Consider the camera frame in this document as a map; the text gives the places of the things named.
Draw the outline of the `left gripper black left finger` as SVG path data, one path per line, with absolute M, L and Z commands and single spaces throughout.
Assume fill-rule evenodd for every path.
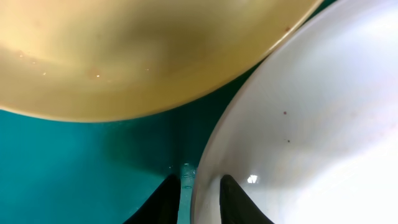
M 169 175 L 123 224 L 177 224 L 181 180 Z

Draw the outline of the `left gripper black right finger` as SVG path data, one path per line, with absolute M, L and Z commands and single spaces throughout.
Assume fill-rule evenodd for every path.
M 220 215 L 222 224 L 274 224 L 229 174 L 220 180 Z

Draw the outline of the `white plate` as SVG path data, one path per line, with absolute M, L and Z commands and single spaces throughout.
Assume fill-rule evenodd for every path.
M 229 174 L 274 223 L 397 222 L 397 0 L 337 1 L 238 91 L 201 157 L 192 223 Z

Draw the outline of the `teal plastic tray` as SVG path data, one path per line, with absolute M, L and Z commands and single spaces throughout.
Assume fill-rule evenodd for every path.
M 137 118 L 58 121 L 1 109 L 1 222 L 122 223 L 175 174 L 178 220 L 188 223 L 211 132 L 264 59 L 202 97 Z

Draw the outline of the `yellow plate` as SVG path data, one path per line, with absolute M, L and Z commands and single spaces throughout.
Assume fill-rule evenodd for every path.
M 169 110 L 272 52 L 319 0 L 1 0 L 1 109 L 103 122 Z

